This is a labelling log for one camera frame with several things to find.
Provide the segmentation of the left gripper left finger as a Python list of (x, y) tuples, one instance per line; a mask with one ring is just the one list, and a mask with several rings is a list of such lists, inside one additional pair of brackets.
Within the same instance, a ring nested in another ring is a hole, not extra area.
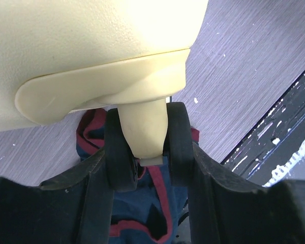
[(107, 243), (113, 194), (102, 149), (37, 187), (0, 177), (0, 243)]

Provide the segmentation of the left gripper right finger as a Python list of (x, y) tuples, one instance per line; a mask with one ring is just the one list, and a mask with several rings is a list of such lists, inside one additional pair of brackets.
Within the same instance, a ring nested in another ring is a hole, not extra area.
[(305, 180), (265, 188), (231, 172), (198, 145), (193, 150), (192, 243), (305, 243)]

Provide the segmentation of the yellow suitcase black lining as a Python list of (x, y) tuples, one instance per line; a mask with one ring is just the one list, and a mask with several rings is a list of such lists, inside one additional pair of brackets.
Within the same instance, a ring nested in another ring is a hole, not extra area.
[(207, 1), (0, 1), (0, 132), (116, 105), (107, 117), (114, 190), (137, 186), (136, 159), (162, 162)]

